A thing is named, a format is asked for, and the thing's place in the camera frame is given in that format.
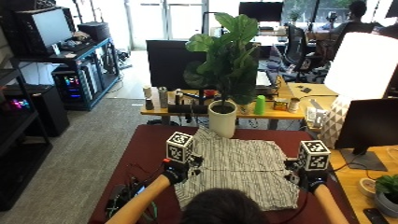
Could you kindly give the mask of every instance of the black monitor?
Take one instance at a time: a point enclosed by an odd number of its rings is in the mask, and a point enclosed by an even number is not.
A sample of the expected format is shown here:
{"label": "black monitor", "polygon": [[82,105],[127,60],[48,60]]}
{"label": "black monitor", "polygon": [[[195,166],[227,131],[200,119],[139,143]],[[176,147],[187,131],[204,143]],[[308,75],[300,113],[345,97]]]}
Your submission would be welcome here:
{"label": "black monitor", "polygon": [[205,62],[205,52],[186,48],[187,40],[147,40],[151,83],[154,87],[192,90],[184,79],[187,64]]}
{"label": "black monitor", "polygon": [[398,66],[389,82],[388,96],[398,97]]}
{"label": "black monitor", "polygon": [[59,8],[32,15],[46,46],[72,38],[64,11]]}
{"label": "black monitor", "polygon": [[398,98],[352,101],[336,148],[351,168],[387,171],[369,147],[398,145]]}
{"label": "black monitor", "polygon": [[239,14],[245,14],[257,21],[281,21],[283,2],[241,2]]}
{"label": "black monitor", "polygon": [[392,17],[398,17],[398,0],[393,0],[389,7],[387,18],[392,18]]}

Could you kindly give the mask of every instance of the white pot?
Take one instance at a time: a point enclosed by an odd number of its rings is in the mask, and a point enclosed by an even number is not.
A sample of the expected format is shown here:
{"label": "white pot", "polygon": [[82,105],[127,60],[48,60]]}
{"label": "white pot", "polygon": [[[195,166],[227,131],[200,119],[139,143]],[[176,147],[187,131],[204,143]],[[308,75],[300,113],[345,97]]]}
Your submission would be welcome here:
{"label": "white pot", "polygon": [[235,109],[229,114],[215,112],[212,109],[215,105],[221,105],[221,101],[215,101],[209,104],[209,129],[217,133],[219,136],[232,138],[236,132],[237,105],[231,101],[225,101],[225,105]]}

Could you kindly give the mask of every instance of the small plant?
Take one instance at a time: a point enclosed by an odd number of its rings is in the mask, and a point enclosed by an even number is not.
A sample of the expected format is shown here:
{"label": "small plant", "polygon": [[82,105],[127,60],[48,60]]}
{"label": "small plant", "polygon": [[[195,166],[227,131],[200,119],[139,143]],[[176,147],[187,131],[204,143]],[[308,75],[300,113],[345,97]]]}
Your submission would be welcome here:
{"label": "small plant", "polygon": [[376,189],[385,193],[387,198],[398,204],[398,175],[383,175],[376,180]]}
{"label": "small plant", "polygon": [[299,8],[292,9],[292,11],[289,12],[289,19],[292,21],[297,21],[301,17],[301,12],[299,10]]}

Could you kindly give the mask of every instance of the desk lamp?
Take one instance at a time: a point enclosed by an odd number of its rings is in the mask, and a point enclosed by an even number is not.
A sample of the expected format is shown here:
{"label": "desk lamp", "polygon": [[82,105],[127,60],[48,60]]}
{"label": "desk lamp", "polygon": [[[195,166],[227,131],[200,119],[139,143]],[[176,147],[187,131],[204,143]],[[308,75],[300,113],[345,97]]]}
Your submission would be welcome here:
{"label": "desk lamp", "polygon": [[335,148],[351,101],[384,97],[398,64],[397,50],[397,39],[347,34],[325,79],[328,88],[340,94],[321,128],[320,139],[327,147]]}

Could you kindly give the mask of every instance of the black and white striped fabric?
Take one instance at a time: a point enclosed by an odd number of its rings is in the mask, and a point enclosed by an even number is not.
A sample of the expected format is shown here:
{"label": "black and white striped fabric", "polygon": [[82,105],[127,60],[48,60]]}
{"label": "black and white striped fabric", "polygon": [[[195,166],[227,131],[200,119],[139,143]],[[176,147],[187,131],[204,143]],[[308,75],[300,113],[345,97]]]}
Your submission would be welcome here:
{"label": "black and white striped fabric", "polygon": [[275,142],[223,138],[200,127],[195,151],[204,162],[200,175],[176,185],[182,207],[204,190],[229,188],[243,190],[264,211],[297,208],[299,188],[284,178],[287,155]]}

